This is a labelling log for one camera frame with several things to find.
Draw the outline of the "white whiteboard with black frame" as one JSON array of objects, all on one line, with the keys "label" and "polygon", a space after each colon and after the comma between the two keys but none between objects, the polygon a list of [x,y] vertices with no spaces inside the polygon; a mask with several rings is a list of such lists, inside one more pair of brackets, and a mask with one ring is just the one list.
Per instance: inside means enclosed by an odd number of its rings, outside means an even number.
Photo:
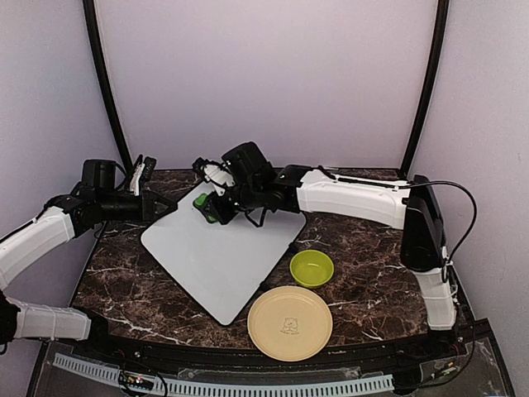
[{"label": "white whiteboard with black frame", "polygon": [[193,206],[212,186],[198,184],[178,208],[141,234],[141,244],[208,314],[228,326],[307,224],[302,213],[267,213],[263,227],[244,215],[209,223]]}]

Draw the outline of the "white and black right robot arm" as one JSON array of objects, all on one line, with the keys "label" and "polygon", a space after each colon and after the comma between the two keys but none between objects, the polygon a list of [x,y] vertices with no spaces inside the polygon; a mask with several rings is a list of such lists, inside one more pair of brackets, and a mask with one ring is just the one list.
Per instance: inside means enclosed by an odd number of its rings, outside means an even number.
[{"label": "white and black right robot arm", "polygon": [[454,344],[455,301],[446,267],[450,255],[439,204],[428,178],[380,181],[344,176],[322,166],[288,165],[276,170],[253,142],[225,153],[221,160],[198,158],[193,171],[213,191],[196,203],[209,222],[227,225],[237,214],[333,213],[402,231],[400,261],[419,284],[433,331],[422,352],[438,359]]}]

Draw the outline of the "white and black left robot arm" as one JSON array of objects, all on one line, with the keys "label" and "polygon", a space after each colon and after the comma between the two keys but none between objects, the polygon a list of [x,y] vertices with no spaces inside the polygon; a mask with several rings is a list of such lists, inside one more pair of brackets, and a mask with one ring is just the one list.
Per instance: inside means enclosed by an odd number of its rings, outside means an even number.
[{"label": "white and black left robot arm", "polygon": [[[116,182],[121,166],[114,160],[83,163],[81,180],[68,194],[49,199],[30,221],[1,239],[1,288],[6,289],[41,257],[105,222],[154,222],[178,205],[145,188],[156,166],[139,156],[131,171]],[[1,344],[15,339],[45,338],[83,341],[100,361],[116,355],[116,341],[103,330],[92,329],[93,318],[73,308],[29,304],[1,297]]]}]

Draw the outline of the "green bone-shaped eraser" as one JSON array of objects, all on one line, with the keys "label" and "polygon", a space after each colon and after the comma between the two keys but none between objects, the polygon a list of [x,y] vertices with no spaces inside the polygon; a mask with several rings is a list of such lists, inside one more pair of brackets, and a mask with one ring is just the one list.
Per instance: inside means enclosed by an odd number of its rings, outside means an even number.
[{"label": "green bone-shaped eraser", "polygon": [[193,207],[196,208],[208,223],[217,222],[216,218],[212,215],[209,207],[209,194],[202,193],[193,201]]}]

